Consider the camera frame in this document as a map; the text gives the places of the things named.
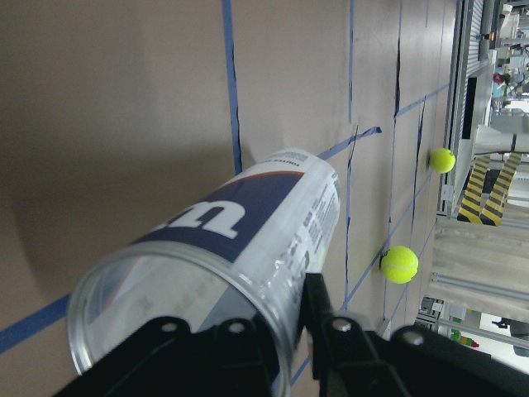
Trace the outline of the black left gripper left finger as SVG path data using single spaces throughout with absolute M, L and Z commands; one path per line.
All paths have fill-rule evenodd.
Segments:
M 281 396 L 279 359 L 263 323 L 231 318 L 192 332 L 181 318 L 150 320 L 60 396 Z

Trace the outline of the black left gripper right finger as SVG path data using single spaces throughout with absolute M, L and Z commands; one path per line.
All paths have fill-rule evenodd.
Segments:
M 312 338 L 321 396 L 526 396 L 528 376 L 417 326 L 389 340 L 359 314 L 335 311 L 320 273 L 306 275 L 300 322 Z

